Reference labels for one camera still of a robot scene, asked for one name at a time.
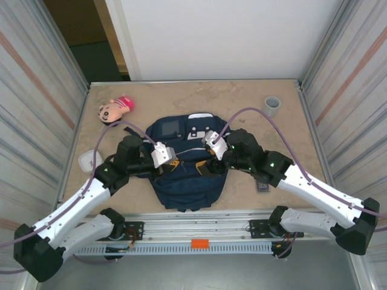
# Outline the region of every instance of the navy backpack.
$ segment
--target navy backpack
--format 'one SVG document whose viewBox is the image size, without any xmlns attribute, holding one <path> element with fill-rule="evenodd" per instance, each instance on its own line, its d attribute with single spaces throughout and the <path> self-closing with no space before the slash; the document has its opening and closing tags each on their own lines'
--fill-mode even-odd
<svg viewBox="0 0 387 290">
<path fill-rule="evenodd" d="M 227 173 L 215 178 L 203 177 L 196 169 L 196 163 L 212 157 L 201 142 L 206 132 L 212 130 L 220 133 L 226 123 L 210 113 L 197 113 L 161 118 L 147 128 L 146 133 L 154 141 L 175 149 L 179 161 L 172 172 L 158 178 L 149 177 L 165 208 L 195 211 L 210 207 L 218 200 Z M 227 128 L 223 137 L 230 133 L 231 130 Z"/>
</svg>

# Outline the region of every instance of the pink toy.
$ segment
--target pink toy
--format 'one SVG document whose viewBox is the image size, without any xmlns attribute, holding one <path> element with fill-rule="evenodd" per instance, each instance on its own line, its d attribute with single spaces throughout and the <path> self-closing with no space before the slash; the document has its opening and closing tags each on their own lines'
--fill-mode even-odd
<svg viewBox="0 0 387 290">
<path fill-rule="evenodd" d="M 132 111 L 133 108 L 133 100 L 123 94 L 117 100 L 110 100 L 110 103 L 101 105 L 98 116 L 103 124 L 109 126 L 111 123 L 121 120 L 122 115 Z"/>
</svg>

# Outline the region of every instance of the corrugated metal wall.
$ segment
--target corrugated metal wall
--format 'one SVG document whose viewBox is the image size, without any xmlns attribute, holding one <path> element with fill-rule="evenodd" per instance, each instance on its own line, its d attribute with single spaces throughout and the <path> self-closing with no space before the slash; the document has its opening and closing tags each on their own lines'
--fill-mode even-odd
<svg viewBox="0 0 387 290">
<path fill-rule="evenodd" d="M 40 1 L 0 4 L 0 242 L 53 209 L 87 94 L 53 25 Z M 11 254 L 1 269 L 20 268 Z M 19 278 L 0 275 L 0 288 Z"/>
<path fill-rule="evenodd" d="M 304 93 L 336 187 L 378 200 L 386 213 L 387 1 L 350 6 Z M 374 235 L 367 256 L 387 289 L 387 232 Z"/>
</svg>

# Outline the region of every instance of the table surface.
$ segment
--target table surface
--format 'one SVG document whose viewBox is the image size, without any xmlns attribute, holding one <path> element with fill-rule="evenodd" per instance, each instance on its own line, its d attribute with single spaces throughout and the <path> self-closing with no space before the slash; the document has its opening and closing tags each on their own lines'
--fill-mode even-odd
<svg viewBox="0 0 387 290">
<path fill-rule="evenodd" d="M 261 108 L 266 97 L 275 95 L 281 108 L 273 118 L 290 146 L 315 177 L 324 180 L 310 131 L 292 80 L 241 80 L 215 82 L 176 83 L 118 83 L 92 86 L 86 103 L 79 139 L 71 165 L 64 200 L 80 189 L 89 173 L 81 170 L 78 158 L 94 148 L 105 128 L 97 111 L 101 104 L 123 93 L 135 101 L 135 109 L 125 114 L 123 120 L 133 122 L 143 130 L 155 120 L 170 115 L 211 112 L 228 120 L 245 107 Z M 118 143 L 128 133 L 119 125 L 109 130 L 98 151 L 102 158 L 115 153 Z M 231 124 L 232 129 L 243 128 L 252 133 L 264 150 L 276 150 L 290 156 L 279 135 L 270 123 L 253 111 L 244 112 Z M 231 170 L 223 192 L 216 203 L 203 210 L 268 209 L 277 205 L 300 208 L 310 204 L 292 193 L 270 188 L 269 193 L 258 193 L 255 180 L 248 174 Z M 147 179 L 133 177 L 112 198 L 94 209 L 92 214 L 112 207 L 121 214 L 159 213 L 167 211 L 158 201 Z"/>
</svg>

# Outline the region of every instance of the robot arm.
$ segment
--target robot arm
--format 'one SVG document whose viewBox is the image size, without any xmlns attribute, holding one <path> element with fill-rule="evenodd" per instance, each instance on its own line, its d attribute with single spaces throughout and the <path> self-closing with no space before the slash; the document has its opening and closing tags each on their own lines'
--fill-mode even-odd
<svg viewBox="0 0 387 290">
<path fill-rule="evenodd" d="M 208 132 L 204 145 L 213 150 L 214 157 L 197 164 L 204 176 L 223 174 L 236 169 L 252 175 L 257 181 L 292 192 L 307 200 L 324 213 L 306 213 L 278 206 L 269 219 L 273 233 L 282 236 L 286 232 L 306 231 L 330 237 L 345 250 L 364 255 L 377 225 L 377 218 L 354 206 L 379 212 L 379 203 L 371 198 L 365 201 L 344 194 L 307 173 L 313 182 L 334 196 L 349 202 L 349 207 L 321 192 L 303 176 L 300 168 L 285 155 L 275 151 L 263 151 L 255 137 L 244 129 L 233 131 L 227 138 L 218 138 L 216 132 Z"/>
<path fill-rule="evenodd" d="M 172 170 L 168 163 L 175 158 L 174 150 L 161 143 L 157 143 L 149 154 L 141 138 L 125 137 L 119 143 L 113 161 L 108 158 L 96 168 L 86 192 L 84 190 L 89 180 L 49 216 L 32 227 L 23 224 L 15 231 L 17 239 L 45 227 L 14 245 L 15 260 L 39 282 L 44 282 L 81 247 L 103 237 L 121 236 L 125 218 L 111 208 L 101 211 L 93 220 L 76 226 L 91 210 L 126 185 L 130 176 L 161 175 Z"/>
</svg>

